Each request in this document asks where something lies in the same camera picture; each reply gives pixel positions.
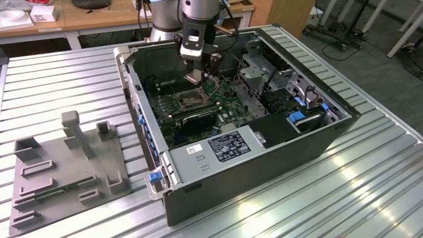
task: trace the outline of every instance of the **white label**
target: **white label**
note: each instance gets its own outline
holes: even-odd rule
[[[199,151],[202,151],[202,150],[203,150],[203,147],[202,147],[201,144],[198,144],[198,145],[191,146],[191,147],[187,148],[189,154],[194,154],[194,153],[197,153],[197,152],[199,152]]]
[[[198,36],[189,36],[189,40],[190,40],[190,41],[198,42],[199,39],[201,39],[201,38],[199,38]]]
[[[62,28],[41,29],[39,32],[62,31]]]

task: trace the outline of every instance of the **white box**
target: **white box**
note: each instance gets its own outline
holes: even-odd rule
[[[23,18],[15,21],[2,21],[0,20],[0,31],[15,30],[26,27],[34,26],[30,14],[26,12]]]
[[[34,22],[54,22],[58,19],[58,14],[55,6],[34,6],[31,18]]]
[[[314,6],[307,19],[307,25],[318,26],[322,17],[323,11]]]

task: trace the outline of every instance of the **label sticker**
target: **label sticker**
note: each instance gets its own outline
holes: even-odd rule
[[[191,146],[191,147],[187,148],[189,154],[194,154],[194,153],[197,153],[197,152],[199,152],[199,151],[202,151],[202,150],[203,150],[203,147],[202,147],[201,144],[198,144],[198,145]]]
[[[238,131],[210,140],[209,143],[221,162],[229,161],[251,151]]]
[[[41,29],[39,32],[62,31],[62,28]]]
[[[201,38],[199,38],[198,36],[189,36],[189,41],[198,42],[199,39],[201,39]]]

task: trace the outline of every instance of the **barcode sticker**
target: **barcode sticker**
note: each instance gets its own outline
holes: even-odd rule
[[[41,29],[39,32],[62,31],[62,28]]]
[[[203,147],[202,147],[201,144],[198,144],[198,145],[191,146],[191,147],[187,148],[189,154],[194,154],[194,153],[197,153],[197,152],[199,152],[199,151],[202,151],[202,150],[203,150]]]

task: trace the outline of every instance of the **gray plastic stand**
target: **gray plastic stand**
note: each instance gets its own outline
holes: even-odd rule
[[[67,137],[17,141],[10,235],[17,236],[130,194],[117,127],[82,132],[77,111],[62,114]]]

